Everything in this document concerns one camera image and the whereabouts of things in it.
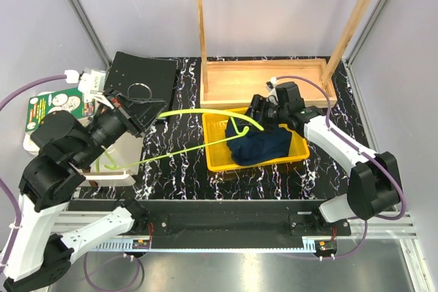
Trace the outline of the right aluminium frame post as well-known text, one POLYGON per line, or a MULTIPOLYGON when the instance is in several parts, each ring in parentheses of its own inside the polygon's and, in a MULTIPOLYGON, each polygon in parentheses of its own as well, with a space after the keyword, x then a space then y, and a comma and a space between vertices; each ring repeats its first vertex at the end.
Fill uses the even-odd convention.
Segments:
POLYGON ((365 16, 359 23, 359 28, 355 32, 352 44, 347 47, 343 55, 343 62, 346 66, 351 65, 357 58, 359 51, 365 44, 371 30, 374 28, 377 20, 380 18, 383 10, 388 5, 389 0, 372 0, 369 8, 365 11, 365 16))

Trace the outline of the white plastic container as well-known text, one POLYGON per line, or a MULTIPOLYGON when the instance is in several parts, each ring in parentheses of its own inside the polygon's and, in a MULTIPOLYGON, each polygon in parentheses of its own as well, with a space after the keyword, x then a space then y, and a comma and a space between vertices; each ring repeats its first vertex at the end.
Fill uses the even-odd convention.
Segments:
MULTIPOLYGON (((80 123, 86 126, 90 122, 91 117, 85 122, 80 123)), ((37 156, 39 147, 30 140, 30 135, 33 132, 25 133, 23 148, 29 154, 37 156)), ((93 162, 88 169, 82 171, 86 181, 81 185, 83 187, 133 185, 135 183, 133 176, 138 173, 139 168, 135 162, 140 159, 142 143, 143 139, 125 133, 115 142, 115 144, 107 148, 107 154, 102 155, 100 159, 93 162)))

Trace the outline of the left aluminium frame post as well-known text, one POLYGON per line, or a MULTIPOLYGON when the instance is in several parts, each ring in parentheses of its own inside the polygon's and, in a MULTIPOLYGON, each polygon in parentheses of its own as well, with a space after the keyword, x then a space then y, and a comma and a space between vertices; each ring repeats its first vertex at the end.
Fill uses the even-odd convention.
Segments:
POLYGON ((88 39, 90 40, 100 61, 102 62, 102 64, 106 69, 109 69, 112 64, 112 60, 108 55, 107 51, 105 50, 105 47, 103 46, 101 39, 99 38, 95 28, 93 27, 93 24, 90 18, 88 17, 81 1, 80 0, 67 0, 67 1, 70 3, 73 12, 75 13, 81 26, 83 27, 83 30, 85 31, 88 39))

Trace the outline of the navy blue shorts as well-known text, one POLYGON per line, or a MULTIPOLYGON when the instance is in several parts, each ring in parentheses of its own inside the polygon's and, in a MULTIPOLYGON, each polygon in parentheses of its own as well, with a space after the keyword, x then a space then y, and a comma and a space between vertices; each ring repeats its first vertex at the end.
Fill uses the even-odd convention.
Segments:
POLYGON ((236 137, 245 127, 250 131, 242 137, 227 141, 232 160, 239 166, 250 166, 287 157, 293 133, 283 127, 268 127, 267 131, 253 128, 248 122, 232 119, 227 122, 225 137, 236 137))

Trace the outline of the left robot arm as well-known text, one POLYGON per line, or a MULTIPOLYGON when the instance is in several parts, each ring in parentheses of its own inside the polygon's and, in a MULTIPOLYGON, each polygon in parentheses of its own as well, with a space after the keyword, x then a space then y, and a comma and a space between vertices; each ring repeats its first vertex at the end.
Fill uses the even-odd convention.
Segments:
POLYGON ((72 113, 46 115, 31 134, 39 153, 23 170, 19 183, 19 217, 3 253, 6 291, 35 291, 57 282, 71 265, 101 243, 125 233, 149 229, 148 211, 135 199, 122 202, 105 217, 69 233, 52 229, 84 182, 82 170, 95 162, 122 135, 144 137, 166 102, 129 98, 106 90, 87 125, 72 113))

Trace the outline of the black foam board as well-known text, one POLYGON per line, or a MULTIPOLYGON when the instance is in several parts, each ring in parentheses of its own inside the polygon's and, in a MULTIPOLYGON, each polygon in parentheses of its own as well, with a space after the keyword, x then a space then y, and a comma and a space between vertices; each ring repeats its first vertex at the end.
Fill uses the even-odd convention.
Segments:
POLYGON ((129 98, 159 98, 171 110, 180 70, 173 59, 140 57, 116 52, 106 76, 105 91, 129 98))

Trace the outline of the aluminium frame post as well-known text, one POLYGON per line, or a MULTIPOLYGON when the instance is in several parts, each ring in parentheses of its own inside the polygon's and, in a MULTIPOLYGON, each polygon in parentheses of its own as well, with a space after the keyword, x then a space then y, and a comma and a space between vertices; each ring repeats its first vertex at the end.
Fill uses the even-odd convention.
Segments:
POLYGON ((343 55, 343 62, 346 66, 351 65, 357 58, 359 51, 365 44, 371 30, 374 28, 377 20, 380 18, 383 10, 388 5, 389 0, 372 0, 369 8, 365 11, 365 16, 359 23, 359 28, 355 32, 352 44, 347 47, 343 55))
POLYGON ((85 31, 88 39, 90 40, 100 61, 102 62, 102 64, 106 69, 109 69, 112 64, 112 60, 108 55, 107 51, 105 50, 105 47, 103 46, 101 39, 99 38, 95 28, 93 27, 93 24, 90 18, 88 17, 81 1, 80 0, 67 0, 67 1, 70 3, 73 12, 75 13, 81 26, 83 27, 83 30, 85 31))

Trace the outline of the yellow plastic tray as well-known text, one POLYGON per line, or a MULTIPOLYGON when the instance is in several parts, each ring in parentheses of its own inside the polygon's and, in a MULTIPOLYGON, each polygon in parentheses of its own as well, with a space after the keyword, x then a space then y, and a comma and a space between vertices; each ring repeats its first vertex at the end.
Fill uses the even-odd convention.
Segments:
POLYGON ((229 119, 230 117, 220 114, 206 113, 202 115, 207 167, 212 172, 242 170, 244 168, 282 163, 298 163, 299 161, 308 159, 310 156, 306 139, 299 136, 299 134, 290 131, 284 124, 282 124, 280 127, 293 133, 287 157, 273 159, 256 165, 239 166, 232 160, 231 152, 227 147, 227 141, 238 138, 237 136, 231 138, 225 137, 225 129, 229 119))

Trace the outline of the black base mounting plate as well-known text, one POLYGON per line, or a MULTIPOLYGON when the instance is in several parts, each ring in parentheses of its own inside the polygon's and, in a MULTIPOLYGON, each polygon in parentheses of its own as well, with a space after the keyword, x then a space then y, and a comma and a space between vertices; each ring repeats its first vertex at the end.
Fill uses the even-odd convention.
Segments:
POLYGON ((143 200, 156 252, 308 252, 311 240, 348 237, 346 220, 317 222, 317 200, 143 200))

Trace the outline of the wooden clothes rack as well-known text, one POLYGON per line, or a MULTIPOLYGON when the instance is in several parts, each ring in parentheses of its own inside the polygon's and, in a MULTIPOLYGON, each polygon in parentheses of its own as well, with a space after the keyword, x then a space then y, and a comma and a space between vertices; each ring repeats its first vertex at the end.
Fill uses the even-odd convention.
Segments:
POLYGON ((200 104, 205 108, 228 109, 245 107, 253 94, 261 94, 266 82, 285 73, 294 80, 305 78, 321 87, 335 103, 332 76, 341 62, 371 0, 357 0, 330 59, 274 59, 244 61, 212 61, 207 59, 203 0, 196 0, 198 34, 201 49, 200 104))

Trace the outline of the green printed cardboard box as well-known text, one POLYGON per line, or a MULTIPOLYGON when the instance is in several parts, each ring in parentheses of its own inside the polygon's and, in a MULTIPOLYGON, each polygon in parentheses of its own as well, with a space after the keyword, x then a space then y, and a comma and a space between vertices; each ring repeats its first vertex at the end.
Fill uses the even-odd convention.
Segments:
POLYGON ((38 128, 42 119, 55 111, 65 110, 85 122, 93 116, 96 102, 90 96, 85 96, 77 88, 47 92, 33 96, 28 100, 25 132, 31 133, 38 128))

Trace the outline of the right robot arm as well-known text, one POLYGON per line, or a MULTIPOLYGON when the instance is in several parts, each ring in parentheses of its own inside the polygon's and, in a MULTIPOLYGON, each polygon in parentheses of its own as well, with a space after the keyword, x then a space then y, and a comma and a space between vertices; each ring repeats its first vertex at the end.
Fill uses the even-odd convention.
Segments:
POLYGON ((342 220, 382 217, 383 211, 397 204, 401 210, 393 219, 404 215, 406 200, 394 155, 363 146, 332 123, 328 112, 305 105, 296 83, 271 79, 267 87, 269 96, 253 96, 248 116, 264 128, 287 125, 331 156, 349 178, 347 192, 321 203, 305 216, 305 225, 325 235, 342 220))

